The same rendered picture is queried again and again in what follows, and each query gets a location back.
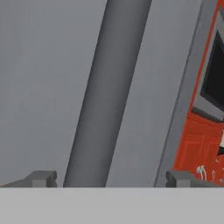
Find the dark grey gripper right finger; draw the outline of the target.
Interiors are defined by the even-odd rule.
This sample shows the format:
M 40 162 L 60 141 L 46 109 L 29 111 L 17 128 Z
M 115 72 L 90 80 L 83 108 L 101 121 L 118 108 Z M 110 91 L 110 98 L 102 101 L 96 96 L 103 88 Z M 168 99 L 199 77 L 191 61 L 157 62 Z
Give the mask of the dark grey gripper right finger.
M 206 181 L 203 175 L 197 178 L 189 171 L 168 171 L 166 187 L 224 187 L 224 184 Z

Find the red cupboard run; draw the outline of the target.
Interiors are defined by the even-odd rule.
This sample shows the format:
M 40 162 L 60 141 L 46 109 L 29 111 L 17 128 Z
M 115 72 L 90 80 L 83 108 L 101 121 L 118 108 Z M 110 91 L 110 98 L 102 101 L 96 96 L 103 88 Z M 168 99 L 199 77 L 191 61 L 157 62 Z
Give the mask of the red cupboard run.
M 214 1 L 217 4 L 173 168 L 188 171 L 197 178 L 203 175 L 206 181 L 218 184 L 224 177 L 224 121 L 212 121 L 192 112 L 215 19 L 219 8 L 224 10 L 224 0 Z

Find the grey microwave oven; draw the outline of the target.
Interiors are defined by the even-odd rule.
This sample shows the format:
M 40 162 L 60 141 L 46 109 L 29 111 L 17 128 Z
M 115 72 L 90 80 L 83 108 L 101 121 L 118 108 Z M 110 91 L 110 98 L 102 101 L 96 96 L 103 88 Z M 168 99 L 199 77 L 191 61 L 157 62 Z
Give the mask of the grey microwave oven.
M 192 112 L 224 121 L 224 10 L 219 8 L 208 45 Z

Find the grey fridge door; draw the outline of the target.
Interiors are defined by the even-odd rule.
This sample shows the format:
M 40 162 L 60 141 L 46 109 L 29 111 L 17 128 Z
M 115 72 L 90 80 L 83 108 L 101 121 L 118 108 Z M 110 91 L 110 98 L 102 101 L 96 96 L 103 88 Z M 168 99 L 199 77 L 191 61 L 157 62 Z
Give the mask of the grey fridge door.
M 64 176 L 107 0 L 0 0 L 0 185 Z M 152 0 L 110 187 L 173 167 L 217 0 Z

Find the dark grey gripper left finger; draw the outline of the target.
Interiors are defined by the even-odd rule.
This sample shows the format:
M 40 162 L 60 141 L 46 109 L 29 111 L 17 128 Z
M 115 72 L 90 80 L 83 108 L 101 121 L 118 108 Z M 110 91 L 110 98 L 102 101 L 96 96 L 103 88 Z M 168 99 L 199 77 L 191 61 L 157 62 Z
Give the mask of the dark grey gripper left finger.
M 10 182 L 3 187 L 56 187 L 56 171 L 33 171 L 27 177 Z

